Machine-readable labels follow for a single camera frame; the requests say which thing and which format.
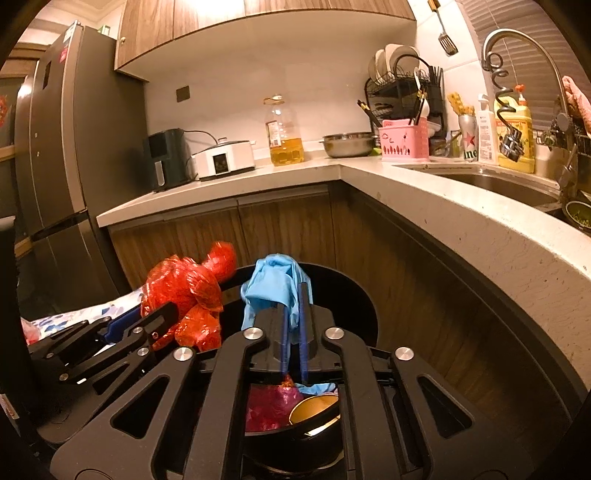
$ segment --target faucet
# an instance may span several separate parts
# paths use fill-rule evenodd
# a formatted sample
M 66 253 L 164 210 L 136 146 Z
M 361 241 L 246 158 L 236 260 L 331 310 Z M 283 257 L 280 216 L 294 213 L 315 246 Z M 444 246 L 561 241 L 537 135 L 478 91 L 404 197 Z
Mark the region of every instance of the faucet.
M 501 120 L 501 122 L 503 122 L 507 127 L 507 134 L 501 142 L 499 149 L 504 156 L 506 156 L 508 159 L 514 162 L 517 162 L 520 156 L 523 155 L 523 148 L 521 147 L 522 132 L 519 131 L 517 128 L 513 127 L 502 117 L 502 114 L 504 112 L 515 113 L 516 111 L 511 105 L 509 105 L 509 103 L 506 103 L 501 99 L 503 95 L 512 93 L 513 90 L 510 88 L 503 87 L 496 82 L 497 78 L 503 78 L 509 75 L 507 69 L 503 68 L 503 58 L 498 53 L 492 51 L 495 44 L 500 39 L 505 37 L 517 38 L 533 45 L 535 49 L 538 50 L 542 54 L 542 56 L 548 61 L 548 63 L 552 67 L 552 70 L 554 71 L 554 77 L 556 79 L 556 82 L 558 83 L 558 88 L 560 89 L 560 106 L 562 110 L 556 116 L 556 122 L 558 124 L 558 128 L 560 128 L 560 130 L 565 133 L 567 148 L 571 152 L 568 165 L 564 167 L 560 176 L 560 192 L 562 196 L 565 196 L 567 198 L 574 198 L 577 193 L 577 177 L 579 172 L 579 165 L 577 161 L 576 149 L 573 150 L 573 146 L 575 145 L 573 134 L 573 121 L 569 115 L 569 104 L 566 99 L 566 92 L 564 90 L 564 85 L 562 83 L 562 76 L 560 75 L 560 72 L 558 71 L 558 67 L 556 66 L 554 60 L 552 59 L 552 57 L 550 57 L 550 54 L 548 54 L 548 51 L 542 45 L 540 45 L 529 35 L 526 35 L 518 30 L 513 30 L 510 28 L 500 28 L 498 30 L 491 32 L 487 36 L 482 46 L 482 69 L 486 72 L 491 73 L 492 83 L 493 85 L 495 85 L 496 88 L 499 89 L 499 91 L 495 95 L 496 100 L 501 104 L 501 107 L 497 112 L 497 116 L 499 117 L 499 120 Z M 493 63 L 493 56 L 496 56 L 496 59 L 498 61 L 497 64 Z

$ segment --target wooden cabinet door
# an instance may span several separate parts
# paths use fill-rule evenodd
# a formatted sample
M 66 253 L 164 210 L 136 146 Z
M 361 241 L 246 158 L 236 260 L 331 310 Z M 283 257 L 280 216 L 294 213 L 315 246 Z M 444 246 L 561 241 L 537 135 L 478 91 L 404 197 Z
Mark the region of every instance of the wooden cabinet door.
M 249 261 L 285 254 L 298 262 L 335 266 L 326 185 L 261 193 L 238 199 Z
M 115 68 L 173 39 L 174 0 L 127 0 Z
M 359 10 L 414 20 L 408 0 L 328 0 L 331 8 Z
M 236 200 L 132 220 L 109 233 L 132 288 L 142 286 L 152 267 L 171 255 L 203 261 L 216 240 L 234 245 L 239 267 L 249 263 Z
M 245 16 L 244 0 L 176 0 L 174 4 L 174 38 L 201 28 Z
M 330 8 L 329 0 L 245 0 L 246 15 L 281 12 L 283 10 L 313 10 Z

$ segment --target dish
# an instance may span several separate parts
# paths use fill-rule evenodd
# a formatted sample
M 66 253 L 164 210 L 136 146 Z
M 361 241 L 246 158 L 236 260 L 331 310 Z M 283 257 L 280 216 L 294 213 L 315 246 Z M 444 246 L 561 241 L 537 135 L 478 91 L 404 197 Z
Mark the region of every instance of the dish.
M 437 132 L 441 130 L 441 125 L 435 122 L 427 121 L 427 129 L 429 130 L 429 138 L 431 138 L 433 135 L 435 135 Z
M 327 135 L 320 141 L 324 151 L 332 158 L 367 157 L 375 146 L 371 132 Z
M 418 57 L 418 50 L 410 45 L 399 45 L 397 43 L 389 43 L 384 50 L 384 60 L 386 62 L 386 71 L 394 75 L 394 65 L 396 60 L 402 55 L 416 55 Z M 414 57 L 404 57 L 398 62 L 398 74 L 412 74 L 415 67 L 418 67 L 418 59 Z
M 386 63 L 386 51 L 384 49 L 378 50 L 375 53 L 375 71 L 376 82 L 383 83 L 386 81 L 388 74 L 388 65 Z

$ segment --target pink plastic bag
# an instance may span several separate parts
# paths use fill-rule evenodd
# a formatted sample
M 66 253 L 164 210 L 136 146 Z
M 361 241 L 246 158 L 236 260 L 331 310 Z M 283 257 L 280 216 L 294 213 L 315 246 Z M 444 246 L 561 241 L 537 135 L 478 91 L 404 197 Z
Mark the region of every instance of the pink plastic bag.
M 290 424 L 290 413 L 304 400 L 291 378 L 281 385 L 251 385 L 246 407 L 246 432 L 266 432 Z
M 32 345 L 41 339 L 41 330 L 31 322 L 21 317 L 22 331 L 25 333 L 27 345 Z

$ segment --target refrigerator door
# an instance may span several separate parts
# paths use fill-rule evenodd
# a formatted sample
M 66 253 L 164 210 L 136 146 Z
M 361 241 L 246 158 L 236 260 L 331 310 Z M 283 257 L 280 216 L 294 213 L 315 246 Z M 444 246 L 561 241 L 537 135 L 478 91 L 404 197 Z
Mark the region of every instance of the refrigerator door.
M 73 136 L 72 91 L 81 37 L 78 25 L 56 40 L 39 60 L 33 83 L 30 159 L 42 228 L 86 208 L 74 145 L 63 141 L 66 135 Z
M 88 219 L 33 243 L 43 285 L 63 312 L 119 296 Z
M 37 207 L 37 196 L 35 195 L 29 138 L 31 94 L 34 80 L 35 76 L 29 75 L 18 92 L 17 111 L 14 121 L 14 158 L 17 170 L 18 196 L 29 235 L 43 228 L 41 213 Z

